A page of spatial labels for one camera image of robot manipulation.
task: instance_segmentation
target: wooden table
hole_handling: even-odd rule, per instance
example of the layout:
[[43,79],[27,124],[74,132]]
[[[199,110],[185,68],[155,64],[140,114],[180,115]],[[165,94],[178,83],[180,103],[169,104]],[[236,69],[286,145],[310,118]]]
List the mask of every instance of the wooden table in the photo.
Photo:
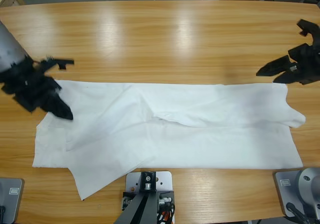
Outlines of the wooden table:
[[[243,84],[267,62],[311,38],[300,19],[320,23],[316,5],[264,1],[106,1],[0,9],[0,19],[34,59],[74,58],[57,79],[95,82]],[[320,82],[289,85],[306,115],[292,135],[306,167],[320,166]],[[32,168],[39,111],[0,93],[0,176],[25,180],[18,223],[113,223],[125,178],[80,201],[68,169]],[[273,170],[171,169],[176,223],[283,216]]]

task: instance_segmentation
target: white garment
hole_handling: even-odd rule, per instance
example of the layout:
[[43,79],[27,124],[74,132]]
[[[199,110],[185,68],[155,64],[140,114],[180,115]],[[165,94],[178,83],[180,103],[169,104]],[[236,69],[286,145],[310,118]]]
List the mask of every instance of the white garment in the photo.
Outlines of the white garment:
[[284,84],[58,83],[74,120],[46,115],[33,166],[68,167],[81,199],[136,167],[302,167]]

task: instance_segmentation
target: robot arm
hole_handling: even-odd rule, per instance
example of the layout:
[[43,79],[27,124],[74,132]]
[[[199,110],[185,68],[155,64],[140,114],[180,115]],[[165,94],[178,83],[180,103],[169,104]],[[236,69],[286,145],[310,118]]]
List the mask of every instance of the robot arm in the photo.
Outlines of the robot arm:
[[73,60],[48,58],[35,62],[0,21],[0,83],[6,94],[27,111],[40,107],[60,118],[73,120],[71,109],[60,99],[61,87],[44,73],[55,65],[66,69]]
[[302,29],[300,34],[312,35],[313,43],[306,43],[290,49],[289,55],[267,63],[257,73],[257,76],[274,76],[275,83],[299,82],[303,85],[320,80],[320,29],[315,23],[301,19],[297,25]]

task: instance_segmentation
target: wooden tabletop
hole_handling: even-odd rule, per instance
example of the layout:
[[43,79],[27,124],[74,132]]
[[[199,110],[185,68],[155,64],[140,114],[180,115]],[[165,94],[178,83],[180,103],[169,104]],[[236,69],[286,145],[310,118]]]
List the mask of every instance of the wooden tabletop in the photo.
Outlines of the wooden tabletop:
[[[244,84],[308,36],[299,19],[320,23],[316,5],[189,0],[37,4],[0,9],[27,52],[74,58],[56,79],[92,82]],[[306,167],[320,166],[320,82],[289,85],[289,105],[306,116],[292,135]],[[25,180],[17,223],[102,224],[120,215],[125,178],[80,201],[68,169],[32,168],[36,125],[0,93],[0,177]],[[170,169],[176,223],[208,224],[283,216],[274,170]]]

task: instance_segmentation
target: gray metal base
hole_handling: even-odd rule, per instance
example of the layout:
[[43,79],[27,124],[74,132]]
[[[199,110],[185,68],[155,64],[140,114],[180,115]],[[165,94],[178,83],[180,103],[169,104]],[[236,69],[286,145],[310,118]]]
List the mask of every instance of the gray metal base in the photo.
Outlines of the gray metal base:
[[[158,192],[173,191],[171,172],[163,171],[156,172],[158,181],[156,183],[156,190]],[[125,191],[127,193],[139,193],[141,181],[141,173],[128,173],[125,178]]]
[[16,221],[23,187],[23,179],[0,178],[0,206],[5,207],[4,224]]
[[287,210],[287,203],[293,203],[300,212],[305,213],[303,205],[297,195],[298,187],[296,178],[300,172],[301,171],[286,171],[278,172],[274,175],[282,209],[287,217],[294,217],[293,213]]

